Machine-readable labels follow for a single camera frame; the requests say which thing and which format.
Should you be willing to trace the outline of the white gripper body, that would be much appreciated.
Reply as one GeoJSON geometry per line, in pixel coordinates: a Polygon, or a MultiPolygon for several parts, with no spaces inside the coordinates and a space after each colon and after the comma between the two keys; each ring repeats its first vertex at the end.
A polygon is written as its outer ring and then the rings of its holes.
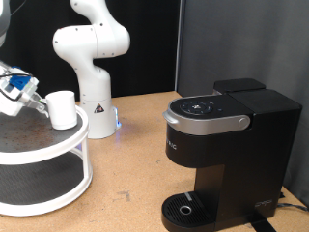
{"type": "Polygon", "coordinates": [[[15,116],[22,104],[21,90],[25,87],[25,73],[19,67],[0,62],[0,111],[15,116]]]}

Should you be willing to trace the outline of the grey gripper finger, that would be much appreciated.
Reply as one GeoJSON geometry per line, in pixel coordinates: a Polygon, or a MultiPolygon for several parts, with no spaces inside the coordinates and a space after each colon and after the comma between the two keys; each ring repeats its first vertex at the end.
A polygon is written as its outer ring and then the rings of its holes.
{"type": "Polygon", "coordinates": [[[45,107],[44,103],[41,102],[34,102],[33,107],[39,111],[41,114],[45,115],[46,117],[49,117],[49,113],[47,112],[47,109],[45,107]]]}
{"type": "Polygon", "coordinates": [[[46,99],[42,98],[37,92],[34,92],[25,104],[46,104],[46,99]]]}

